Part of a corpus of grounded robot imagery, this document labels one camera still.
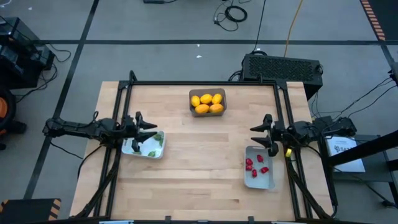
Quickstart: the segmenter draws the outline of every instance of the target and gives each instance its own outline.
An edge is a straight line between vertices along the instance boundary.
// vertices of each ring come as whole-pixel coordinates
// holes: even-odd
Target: wooden tabletop
[[[117,82],[103,82],[98,119],[112,117],[117,86]],[[311,121],[303,84],[288,83],[288,87],[294,120]],[[202,88],[225,89],[228,109],[222,117],[192,117],[188,92]],[[281,91],[280,97],[287,124]],[[266,113],[277,120],[271,86],[133,86],[129,114],[136,111],[166,133],[164,156],[152,160],[122,155],[111,218],[163,220],[171,215],[173,220],[243,221],[248,216],[256,221],[294,220],[283,153],[273,157],[275,189],[249,189],[243,182],[244,150],[258,146],[250,137],[264,137],[249,128],[261,124]],[[86,155],[97,146],[98,141],[88,141]],[[77,214],[98,188],[104,152],[93,154],[81,169],[70,215]],[[309,191],[332,214],[320,158],[303,149],[302,161]],[[298,199],[305,217],[299,190]]]

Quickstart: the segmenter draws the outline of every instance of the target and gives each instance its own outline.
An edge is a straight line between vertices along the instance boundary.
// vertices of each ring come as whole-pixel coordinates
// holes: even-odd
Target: black device
[[[241,81],[303,82],[307,100],[323,85],[323,69],[318,60],[246,54],[242,70]]]
[[[37,86],[42,70],[50,70],[54,53],[18,18],[0,19],[0,79],[8,89]]]

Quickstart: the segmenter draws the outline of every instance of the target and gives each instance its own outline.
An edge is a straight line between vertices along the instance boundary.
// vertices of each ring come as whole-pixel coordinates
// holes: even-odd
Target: lemon
[[[199,106],[197,106],[197,107],[195,108],[195,111],[196,111],[198,114],[207,113],[207,111],[209,111],[209,105],[201,104],[201,105],[199,105]]]
[[[213,96],[213,99],[211,100],[211,102],[213,104],[221,103],[222,99],[223,99],[223,97],[221,96],[221,94],[217,93],[216,95]]]
[[[200,105],[199,96],[192,96],[192,97],[191,97],[191,104],[192,104],[192,106],[194,106],[194,107],[199,106],[199,105]]]
[[[203,96],[201,96],[200,101],[201,103],[211,103],[211,100],[213,99],[213,97],[210,94],[204,94]]]
[[[224,107],[223,107],[223,105],[217,103],[217,104],[212,105],[209,109],[210,109],[210,113],[219,113],[219,112],[222,112]]]

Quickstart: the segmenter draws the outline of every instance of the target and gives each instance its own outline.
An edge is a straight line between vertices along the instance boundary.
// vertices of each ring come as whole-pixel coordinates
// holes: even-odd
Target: fruit tray
[[[215,94],[221,94],[221,96],[223,97],[223,99],[221,100],[220,104],[223,105],[224,110],[219,112],[219,113],[204,113],[204,114],[198,114],[195,111],[195,107],[191,105],[191,97],[196,95],[199,96],[199,98],[201,96],[203,96],[204,94],[211,94],[212,96],[214,96]],[[191,90],[189,91],[189,98],[188,98],[188,104],[189,104],[189,109],[192,113],[192,116],[196,117],[196,118],[202,118],[202,117],[209,117],[209,116],[222,116],[226,110],[226,95],[225,95],[225,90],[222,88],[212,88],[212,89],[202,89],[202,90]]]
[[[166,135],[163,131],[158,131],[155,136],[147,139],[143,143],[138,143],[141,154],[135,154],[131,144],[134,138],[125,139],[122,145],[122,152],[132,156],[148,159],[161,159],[163,157],[164,146],[166,144]]]
[[[263,162],[257,161],[257,155],[264,158]],[[274,176],[272,173],[272,158],[268,156],[268,150],[263,147],[248,146],[244,160],[251,159],[253,161],[253,169],[257,170],[257,177],[252,176],[251,171],[246,170],[246,164],[243,166],[244,184],[254,189],[273,189],[275,187]],[[268,167],[268,171],[263,174],[261,168]]]

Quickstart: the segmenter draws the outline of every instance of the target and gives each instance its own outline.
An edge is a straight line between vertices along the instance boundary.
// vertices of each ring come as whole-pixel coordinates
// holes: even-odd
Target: concrete floor
[[[240,68],[252,44],[200,44],[200,40],[254,40],[262,1],[243,5],[249,17],[236,32],[226,32],[212,22],[218,0],[179,0],[151,5],[136,0],[101,0],[91,23],[88,40],[199,40],[192,44],[94,45],[86,44],[76,55],[78,41],[94,0],[13,0],[0,15],[18,16],[43,40],[76,40],[76,44],[55,45],[72,51],[72,58],[56,63],[58,78],[44,91],[37,91],[18,104],[17,119],[27,123],[21,136],[7,136],[8,149],[0,152],[0,201],[23,198],[44,136],[45,120],[53,116],[67,76],[73,79],[61,117],[77,122],[91,119],[102,81],[127,80],[134,70],[139,80],[227,80]],[[266,3],[260,39],[285,40],[299,0],[269,0]],[[291,40],[377,40],[358,0],[306,0]],[[284,45],[258,45],[269,55],[283,56]],[[398,60],[398,46],[389,46]],[[66,57],[56,52],[60,58]],[[342,110],[387,78],[388,62],[377,45],[290,45],[288,57],[321,61],[323,87],[319,92],[320,111]],[[370,104],[383,91],[375,91],[352,110]],[[358,134],[386,134],[395,131],[398,98],[391,90],[375,105],[352,116]],[[53,142],[83,156],[86,140],[62,137]],[[398,153],[389,151],[396,159]],[[33,198],[61,198],[60,218],[66,218],[76,187],[80,160],[50,147]],[[373,184],[392,200],[387,184]],[[380,199],[364,185],[336,182],[339,209],[337,218],[353,222],[392,223],[398,211],[382,208]]]

